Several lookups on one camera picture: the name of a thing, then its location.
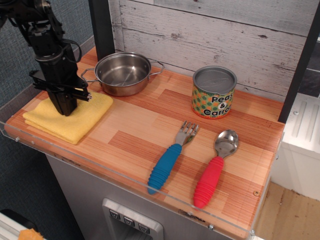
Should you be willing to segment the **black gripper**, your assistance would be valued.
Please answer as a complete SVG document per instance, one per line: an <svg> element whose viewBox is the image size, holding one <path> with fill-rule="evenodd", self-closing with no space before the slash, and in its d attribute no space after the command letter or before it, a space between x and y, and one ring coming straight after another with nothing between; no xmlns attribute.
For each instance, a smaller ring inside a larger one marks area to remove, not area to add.
<svg viewBox="0 0 320 240"><path fill-rule="evenodd" d="M77 108L77 99L89 101L92 95L88 92L88 84L78 75L78 67L74 62L62 57L53 62L40 61L40 70L31 70L36 89L47 91L56 110L69 116Z"/></svg>

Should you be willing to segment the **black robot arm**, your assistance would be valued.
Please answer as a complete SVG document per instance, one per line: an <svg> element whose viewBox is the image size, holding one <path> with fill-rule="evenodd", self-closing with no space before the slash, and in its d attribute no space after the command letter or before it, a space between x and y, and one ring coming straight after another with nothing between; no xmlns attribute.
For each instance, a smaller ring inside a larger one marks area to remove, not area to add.
<svg viewBox="0 0 320 240"><path fill-rule="evenodd" d="M2 0L0 24L6 21L18 28L40 70L32 70L36 89L47 91L56 110L69 116L78 106L77 101L89 101L88 84L77 75L80 57L75 57L72 45L64 38L62 23L55 17L48 0Z"/></svg>

